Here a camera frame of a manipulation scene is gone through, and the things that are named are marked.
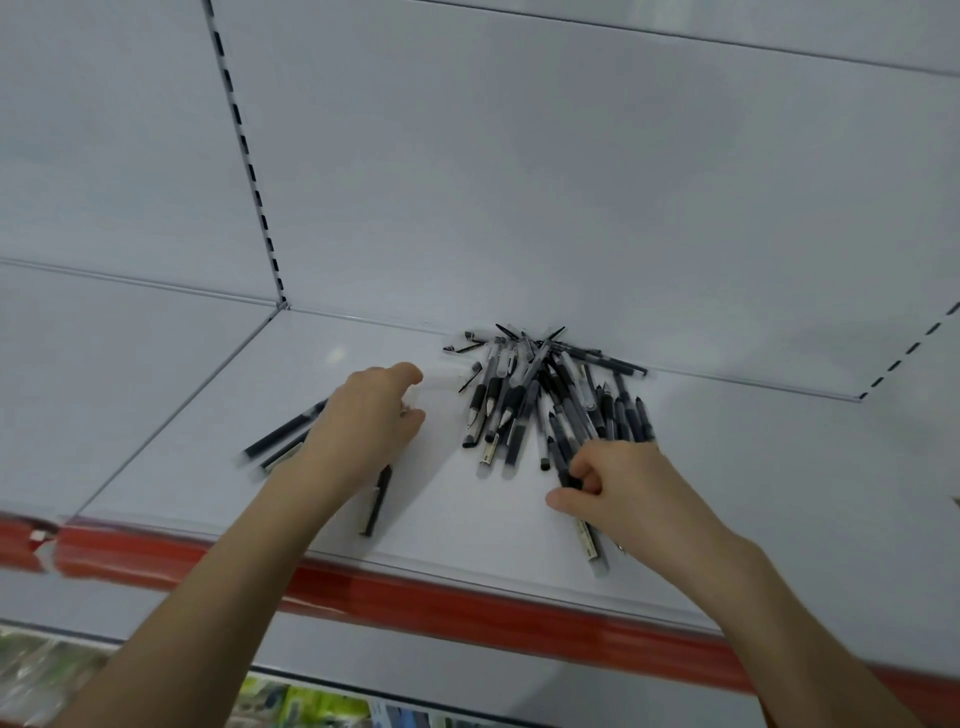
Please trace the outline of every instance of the red shelf edge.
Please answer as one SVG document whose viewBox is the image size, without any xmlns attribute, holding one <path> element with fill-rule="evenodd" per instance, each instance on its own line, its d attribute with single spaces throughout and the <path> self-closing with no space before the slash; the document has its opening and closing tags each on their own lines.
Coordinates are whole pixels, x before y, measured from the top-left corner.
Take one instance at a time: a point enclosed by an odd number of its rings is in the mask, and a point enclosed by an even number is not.
<svg viewBox="0 0 960 728">
<path fill-rule="evenodd" d="M 171 590 L 210 544 L 150 532 L 74 523 L 54 548 L 61 574 Z M 639 619 L 579 612 L 503 595 L 304 559 L 281 610 L 567 662 L 753 692 L 729 644 Z M 872 666 L 925 723 L 960 728 L 960 680 Z"/>
<path fill-rule="evenodd" d="M 35 530 L 56 530 L 53 526 L 41 525 L 15 516 L 0 516 L 0 567 L 44 573 L 35 551 L 43 541 L 33 541 Z"/>
</svg>

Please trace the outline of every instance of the forearm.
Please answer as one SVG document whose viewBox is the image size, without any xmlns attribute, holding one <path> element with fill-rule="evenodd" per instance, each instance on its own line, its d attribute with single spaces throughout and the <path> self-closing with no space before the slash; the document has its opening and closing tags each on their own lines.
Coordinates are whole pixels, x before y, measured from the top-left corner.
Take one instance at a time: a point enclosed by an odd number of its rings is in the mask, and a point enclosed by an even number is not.
<svg viewBox="0 0 960 728">
<path fill-rule="evenodd" d="M 264 487 L 55 725 L 224 725 L 298 560 L 335 511 L 299 506 L 282 485 Z"/>
<path fill-rule="evenodd" d="M 732 537 L 710 581 L 694 592 L 780 728 L 920 725 L 807 612 L 756 545 Z"/>
</svg>

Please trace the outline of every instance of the shelf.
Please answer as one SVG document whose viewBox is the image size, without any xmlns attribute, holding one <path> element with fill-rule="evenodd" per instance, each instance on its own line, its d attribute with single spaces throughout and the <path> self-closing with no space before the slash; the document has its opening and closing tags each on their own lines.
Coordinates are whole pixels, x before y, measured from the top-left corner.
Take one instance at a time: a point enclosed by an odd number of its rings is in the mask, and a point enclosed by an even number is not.
<svg viewBox="0 0 960 728">
<path fill-rule="evenodd" d="M 257 491 L 236 453 L 346 375 L 410 359 L 449 366 L 441 338 L 284 312 L 84 509 L 86 519 L 215 538 Z M 864 405 L 690 376 L 634 384 L 660 445 L 722 519 L 761 543 L 801 599 L 861 657 L 960 674 L 960 511 L 900 451 L 896 420 Z M 311 554 L 362 569 L 496 591 L 684 628 L 715 627 L 655 574 L 605 550 L 596 578 L 569 519 L 542 499 L 554 485 L 527 452 L 516 477 L 477 476 L 459 448 L 466 401 L 420 393 L 420 437 L 395 465 L 372 540 L 356 536 L 366 494 Z M 890 584 L 898 588 L 891 593 Z"/>
<path fill-rule="evenodd" d="M 273 310 L 0 265 L 0 512 L 73 516 Z"/>
<path fill-rule="evenodd" d="M 294 308 L 856 398 L 956 303 L 957 79 L 443 3 L 216 22 Z"/>
<path fill-rule="evenodd" d="M 4 8 L 0 257 L 276 301 L 199 0 Z"/>
<path fill-rule="evenodd" d="M 0 593 L 0 623 L 113 643 L 162 599 L 129 586 L 3 570 Z M 253 666 L 451 713 L 552 726 L 764 725 L 751 695 L 291 614 L 274 617 Z"/>
</svg>

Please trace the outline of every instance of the left hand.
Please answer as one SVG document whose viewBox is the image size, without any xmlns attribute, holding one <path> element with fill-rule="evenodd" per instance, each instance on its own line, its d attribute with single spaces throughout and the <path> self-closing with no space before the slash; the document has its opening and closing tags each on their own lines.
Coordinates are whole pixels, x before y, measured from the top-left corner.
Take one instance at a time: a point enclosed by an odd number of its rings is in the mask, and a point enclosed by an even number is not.
<svg viewBox="0 0 960 728">
<path fill-rule="evenodd" d="M 310 495 L 332 498 L 339 508 L 420 431 L 426 413 L 404 412 L 402 398 L 422 380 L 423 372 L 408 361 L 354 372 L 330 396 L 300 452 L 277 472 L 293 476 Z"/>
</svg>

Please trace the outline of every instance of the right hand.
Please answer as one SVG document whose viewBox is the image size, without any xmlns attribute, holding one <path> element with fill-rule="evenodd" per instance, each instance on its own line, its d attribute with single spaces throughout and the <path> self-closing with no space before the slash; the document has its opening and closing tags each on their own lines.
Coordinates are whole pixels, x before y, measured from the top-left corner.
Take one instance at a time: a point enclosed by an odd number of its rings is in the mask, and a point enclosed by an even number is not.
<svg viewBox="0 0 960 728">
<path fill-rule="evenodd" d="M 584 489 L 557 488 L 547 505 L 596 526 L 694 600 L 739 541 L 653 443 L 591 440 L 570 474 Z"/>
</svg>

